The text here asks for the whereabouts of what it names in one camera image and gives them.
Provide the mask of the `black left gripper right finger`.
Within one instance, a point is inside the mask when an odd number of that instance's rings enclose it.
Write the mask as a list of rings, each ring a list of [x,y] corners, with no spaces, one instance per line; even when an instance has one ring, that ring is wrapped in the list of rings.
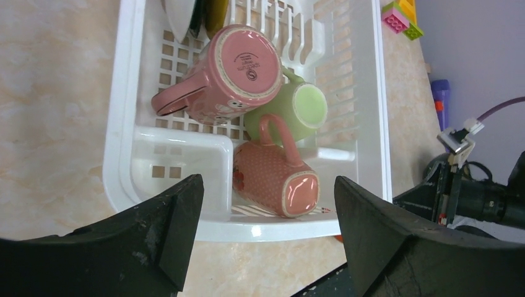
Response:
[[[334,199],[359,296],[523,296],[524,245],[449,229],[344,176]]]

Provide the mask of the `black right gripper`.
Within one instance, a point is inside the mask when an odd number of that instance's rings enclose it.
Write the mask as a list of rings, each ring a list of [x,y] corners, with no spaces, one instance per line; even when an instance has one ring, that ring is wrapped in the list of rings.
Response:
[[[491,171],[473,161],[486,179],[474,180],[464,170],[454,173],[449,154],[435,157],[423,172],[423,181],[399,194],[393,204],[442,226],[456,216],[524,229],[524,155],[521,154],[506,185],[495,183]]]

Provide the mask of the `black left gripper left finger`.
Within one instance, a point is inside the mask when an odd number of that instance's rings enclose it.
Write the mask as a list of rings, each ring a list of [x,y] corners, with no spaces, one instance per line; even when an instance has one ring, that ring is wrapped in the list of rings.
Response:
[[[160,194],[64,236],[1,240],[2,296],[176,296],[204,198],[192,174]]]

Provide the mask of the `pink mug white interior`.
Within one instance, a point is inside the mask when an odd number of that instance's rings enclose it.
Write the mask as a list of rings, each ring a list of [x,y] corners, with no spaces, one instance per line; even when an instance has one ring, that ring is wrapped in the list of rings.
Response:
[[[301,158],[285,121],[275,114],[259,120],[259,139],[233,154],[234,192],[280,217],[311,213],[320,197],[319,177]]]

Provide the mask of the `light green mug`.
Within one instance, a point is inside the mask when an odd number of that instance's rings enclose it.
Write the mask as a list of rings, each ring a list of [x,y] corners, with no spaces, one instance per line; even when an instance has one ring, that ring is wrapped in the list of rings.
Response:
[[[328,104],[321,89],[284,66],[282,72],[289,82],[281,86],[275,98],[243,116],[245,131],[252,140],[259,138],[259,120],[264,114],[281,117],[295,142],[312,136],[326,122]]]

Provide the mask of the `pink patterned mug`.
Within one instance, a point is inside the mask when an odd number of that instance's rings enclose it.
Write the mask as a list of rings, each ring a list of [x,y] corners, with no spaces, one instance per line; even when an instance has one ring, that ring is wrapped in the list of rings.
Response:
[[[151,99],[156,115],[185,111],[195,121],[220,125],[275,98],[282,63],[271,40],[247,25],[220,29],[182,81]]]

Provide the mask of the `white plate green patterned rim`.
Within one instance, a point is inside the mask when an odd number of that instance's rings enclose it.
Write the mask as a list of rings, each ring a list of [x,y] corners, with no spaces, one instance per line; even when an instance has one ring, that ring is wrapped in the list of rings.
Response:
[[[165,0],[163,8],[175,40],[182,43],[189,33],[195,0]]]

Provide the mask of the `yellow patterned plate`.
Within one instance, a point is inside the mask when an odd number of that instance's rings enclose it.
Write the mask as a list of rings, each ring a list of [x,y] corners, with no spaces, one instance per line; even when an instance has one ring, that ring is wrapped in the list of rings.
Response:
[[[205,5],[204,25],[208,39],[223,28],[228,12],[229,0],[207,0]]]

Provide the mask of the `black glossy plate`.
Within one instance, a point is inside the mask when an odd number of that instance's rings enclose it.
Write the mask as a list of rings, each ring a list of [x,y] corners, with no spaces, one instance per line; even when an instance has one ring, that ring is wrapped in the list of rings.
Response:
[[[189,33],[193,38],[198,38],[201,25],[205,16],[206,0],[195,0],[194,10],[189,24]]]

